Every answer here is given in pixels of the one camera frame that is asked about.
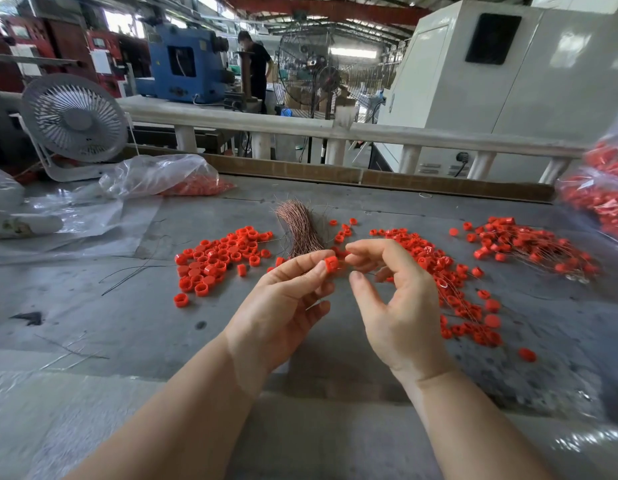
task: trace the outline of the man in black shirt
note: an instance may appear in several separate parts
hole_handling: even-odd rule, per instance
[[[251,94],[262,99],[261,113],[266,114],[266,80],[273,69],[271,56],[262,45],[254,43],[247,31],[238,34],[238,42],[245,52],[251,52]]]

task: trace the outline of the person's left hand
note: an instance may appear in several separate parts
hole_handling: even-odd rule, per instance
[[[257,395],[266,376],[286,362],[311,328],[329,313],[335,290],[324,258],[332,250],[298,256],[266,273],[224,329],[238,384]]]

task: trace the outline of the blue object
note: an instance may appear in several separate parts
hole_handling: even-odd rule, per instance
[[[136,79],[138,93],[161,99],[212,104],[224,99],[226,76],[220,51],[225,39],[204,29],[155,26],[149,35],[153,77]]]

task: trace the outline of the plastic bag with red caps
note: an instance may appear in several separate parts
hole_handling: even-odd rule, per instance
[[[220,179],[201,155],[138,155],[118,163],[100,177],[100,188],[111,198],[149,195],[217,195],[234,187]]]
[[[578,212],[574,217],[618,244],[618,117],[583,165],[556,185],[561,201]]]

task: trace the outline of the forearm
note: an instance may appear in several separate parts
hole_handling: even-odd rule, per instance
[[[399,378],[446,480],[549,480],[538,452],[462,372],[417,383]]]
[[[220,334],[67,478],[223,478],[252,397]]]

